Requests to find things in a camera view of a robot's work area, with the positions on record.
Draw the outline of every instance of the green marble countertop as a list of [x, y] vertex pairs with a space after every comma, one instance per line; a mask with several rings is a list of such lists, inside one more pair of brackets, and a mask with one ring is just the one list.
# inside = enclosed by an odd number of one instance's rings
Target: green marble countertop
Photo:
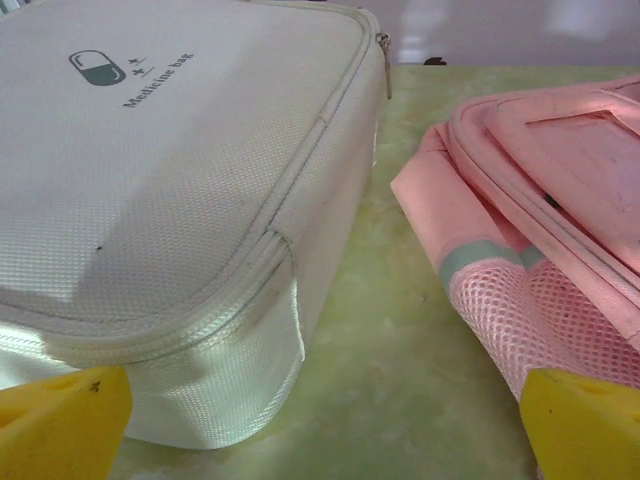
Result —
[[389, 183], [425, 130], [465, 99], [637, 71], [396, 68], [377, 163], [282, 411], [254, 437], [217, 451], [125, 440], [111, 479], [534, 479], [517, 404], [450, 307]]

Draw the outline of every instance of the wall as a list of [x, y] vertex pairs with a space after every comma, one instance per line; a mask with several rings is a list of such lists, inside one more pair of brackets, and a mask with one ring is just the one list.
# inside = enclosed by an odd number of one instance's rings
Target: wall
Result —
[[331, 1], [375, 13], [395, 62], [640, 65], [638, 0]]

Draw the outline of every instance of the pink fabric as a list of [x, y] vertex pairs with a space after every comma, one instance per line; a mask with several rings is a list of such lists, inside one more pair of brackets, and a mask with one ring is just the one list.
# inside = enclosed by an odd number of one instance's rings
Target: pink fabric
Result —
[[392, 183], [516, 397], [539, 367], [640, 388], [637, 99], [640, 77], [468, 102]]

